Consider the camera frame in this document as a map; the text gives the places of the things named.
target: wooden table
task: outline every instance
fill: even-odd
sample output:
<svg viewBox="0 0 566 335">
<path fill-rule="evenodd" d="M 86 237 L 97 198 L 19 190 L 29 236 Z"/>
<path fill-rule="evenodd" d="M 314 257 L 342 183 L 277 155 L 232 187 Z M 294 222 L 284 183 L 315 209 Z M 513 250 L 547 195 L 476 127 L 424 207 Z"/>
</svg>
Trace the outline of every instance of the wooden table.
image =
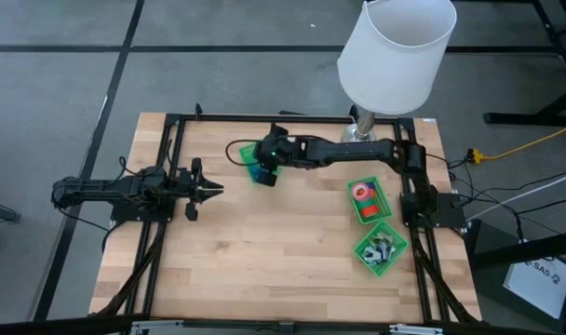
<svg viewBox="0 0 566 335">
<path fill-rule="evenodd" d="M 164 119 L 165 114 L 141 114 L 130 169 L 155 164 Z M 436 121 L 414 122 L 418 142 L 430 154 L 444 156 Z M 344 129 L 279 125 L 290 134 L 331 141 Z M 198 207 L 196 222 L 185 219 L 186 201 L 178 201 L 167 229 L 152 317 L 423 322 L 411 247 L 383 277 L 374 276 L 353 254 L 372 226 L 361 225 L 354 216 L 347 182 L 376 175 L 395 213 L 388 223 L 409 240 L 398 206 L 400 177 L 380 162 L 349 162 L 310 171 L 283 168 L 276 187 L 254 184 L 244 167 L 227 161 L 224 148 L 233 140 L 261 139 L 268 129 L 267 123 L 185 123 L 180 166 L 189 167 L 193 157 L 201 157 L 206 177 L 224 185 L 225 192 Z M 379 139 L 394 138 L 392 127 L 374 130 Z M 234 159 L 239 159 L 237 148 L 231 150 Z M 445 164 L 428 158 L 430 181 L 448 192 Z M 105 306 L 130 275 L 141 227 L 141 222 L 127 222 L 109 237 L 90 312 Z M 468 312 L 480 318 L 463 240 L 448 229 L 435 232 L 444 279 Z M 135 312 L 142 309 L 145 280 Z M 428 291 L 438 318 L 429 279 Z"/>
</svg>

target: gray floor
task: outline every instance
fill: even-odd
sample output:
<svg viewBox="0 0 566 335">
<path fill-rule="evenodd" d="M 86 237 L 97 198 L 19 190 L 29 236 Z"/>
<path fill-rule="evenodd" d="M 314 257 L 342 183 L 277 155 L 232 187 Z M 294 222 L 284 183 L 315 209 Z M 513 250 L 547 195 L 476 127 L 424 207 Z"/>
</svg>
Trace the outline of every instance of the gray floor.
<svg viewBox="0 0 566 335">
<path fill-rule="evenodd" d="M 135 0 L 0 0 L 0 44 L 121 45 Z M 546 44 L 532 7 L 459 3 L 453 45 Z M 547 6 L 558 26 L 558 7 Z M 360 10 L 355 0 L 147 0 L 134 45 L 340 45 Z M 118 172 L 128 155 L 140 112 L 193 111 L 345 114 L 351 101 L 338 81 L 337 53 L 130 54 L 93 177 Z M 78 172 L 117 55 L 0 54 L 0 202 L 22 212 L 19 224 L 0 224 L 0 323 L 26 320 L 41 283 L 61 215 L 49 204 L 53 181 Z M 447 55 L 428 102 L 414 117 L 438 120 L 445 153 L 469 147 L 496 154 L 545 136 L 552 127 L 487 126 L 487 112 L 532 113 L 566 91 L 558 58 Z M 515 186 L 566 170 L 566 134 L 504 160 L 472 167 L 479 188 Z M 463 171 L 456 171 L 462 178 Z M 455 187 L 465 192 L 459 183 Z M 497 194 L 506 198 L 507 194 Z M 566 197 L 566 183 L 516 208 Z M 467 214 L 485 206 L 472 205 Z M 106 224 L 109 207 L 86 204 L 81 216 Z M 566 232 L 566 205 L 530 215 Z M 515 224 L 501 209 L 483 219 L 506 232 Z M 525 226 L 527 238 L 551 235 Z M 102 234 L 78 225 L 50 317 L 87 313 L 101 260 Z M 480 298 L 487 321 L 540 328 Z"/>
</svg>

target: white lamp shade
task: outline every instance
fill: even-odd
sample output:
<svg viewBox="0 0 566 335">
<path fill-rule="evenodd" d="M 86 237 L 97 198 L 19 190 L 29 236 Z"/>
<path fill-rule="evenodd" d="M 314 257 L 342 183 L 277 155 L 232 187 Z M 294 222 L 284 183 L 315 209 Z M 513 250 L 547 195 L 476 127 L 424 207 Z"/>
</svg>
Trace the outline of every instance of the white lamp shade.
<svg viewBox="0 0 566 335">
<path fill-rule="evenodd" d="M 449 0 L 364 2 L 337 61 L 345 93 L 376 113 L 419 108 L 430 95 L 456 21 Z"/>
</svg>

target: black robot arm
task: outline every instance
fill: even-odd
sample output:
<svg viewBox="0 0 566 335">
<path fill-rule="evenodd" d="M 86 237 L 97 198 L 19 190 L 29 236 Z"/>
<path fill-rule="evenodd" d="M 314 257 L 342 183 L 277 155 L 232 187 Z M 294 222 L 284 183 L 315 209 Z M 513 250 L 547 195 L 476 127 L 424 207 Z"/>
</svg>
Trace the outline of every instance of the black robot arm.
<svg viewBox="0 0 566 335">
<path fill-rule="evenodd" d="M 425 147 L 411 141 L 335 143 L 316 136 L 290 136 L 285 128 L 272 124 L 270 133 L 257 142 L 254 157 L 263 168 L 257 182 L 268 186 L 275 186 L 277 167 L 312 169 L 335 162 L 381 161 L 412 181 L 408 207 L 425 216 L 438 211 L 438 192 L 426 173 Z"/>
<path fill-rule="evenodd" d="M 68 177 L 53 184 L 51 202 L 60 209 L 87 201 L 108 202 L 114 206 L 114 220 L 160 221 L 170 217 L 176 199 L 188 198 L 185 215 L 195 221 L 195 204 L 221 194 L 222 186 L 204 178 L 200 158 L 192 160 L 190 170 L 183 167 L 178 171 L 174 178 L 160 166 L 147 167 L 117 180 Z"/>
</svg>

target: green tray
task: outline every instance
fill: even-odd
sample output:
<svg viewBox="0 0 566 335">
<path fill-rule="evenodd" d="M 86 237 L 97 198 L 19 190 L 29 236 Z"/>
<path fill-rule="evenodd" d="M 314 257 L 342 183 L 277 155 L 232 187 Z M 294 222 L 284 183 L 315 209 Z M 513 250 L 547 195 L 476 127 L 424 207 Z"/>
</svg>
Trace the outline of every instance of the green tray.
<svg viewBox="0 0 566 335">
<path fill-rule="evenodd" d="M 242 163 L 244 163 L 244 164 L 256 163 L 256 158 L 254 158 L 254 146 L 255 145 L 256 144 L 250 144 L 250 145 L 247 145 L 247 146 L 239 149 L 239 155 L 242 158 Z M 258 166 L 258 165 L 249 165 L 249 166 L 246 166 L 246 169 L 248 170 L 249 177 L 254 182 L 256 182 L 256 177 L 258 176 L 260 171 L 263 170 L 263 168 Z M 280 172 L 281 172 L 281 167 L 277 167 L 276 171 L 275 171 L 275 175 L 278 176 Z"/>
<path fill-rule="evenodd" d="M 393 236 L 392 246 L 395 247 L 396 250 L 395 252 L 393 252 L 392 257 L 388 261 L 370 266 L 366 261 L 364 261 L 362 254 L 367 246 L 371 246 L 369 238 L 376 236 L 376 234 L 381 231 L 387 235 Z M 372 271 L 373 274 L 381 276 L 384 275 L 384 273 L 386 273 L 388 269 L 390 269 L 390 267 L 401 256 L 408 245 L 409 243 L 400 234 L 398 234 L 395 229 L 393 229 L 386 222 L 381 221 L 366 235 L 366 237 L 364 237 L 364 239 L 359 242 L 359 244 L 357 244 L 357 246 L 354 248 L 354 253 L 360 261 L 366 264 L 366 266 L 370 269 L 370 271 Z"/>
<path fill-rule="evenodd" d="M 361 204 L 351 195 L 351 187 L 357 182 L 374 184 L 376 197 L 369 199 L 367 201 L 371 202 L 373 200 L 375 204 L 378 206 L 379 212 L 376 215 L 373 215 L 369 218 L 363 218 L 359 213 L 359 210 L 361 209 Z M 386 199 L 386 194 L 384 193 L 384 189 L 381 187 L 380 183 L 378 182 L 378 178 L 376 178 L 375 176 L 364 178 L 359 181 L 348 182 L 347 194 L 349 194 L 349 201 L 351 201 L 351 204 L 354 206 L 354 210 L 356 211 L 357 218 L 359 219 L 361 224 L 370 224 L 393 216 L 393 211 L 391 210 L 391 207 L 388 203 L 388 199 Z"/>
</svg>

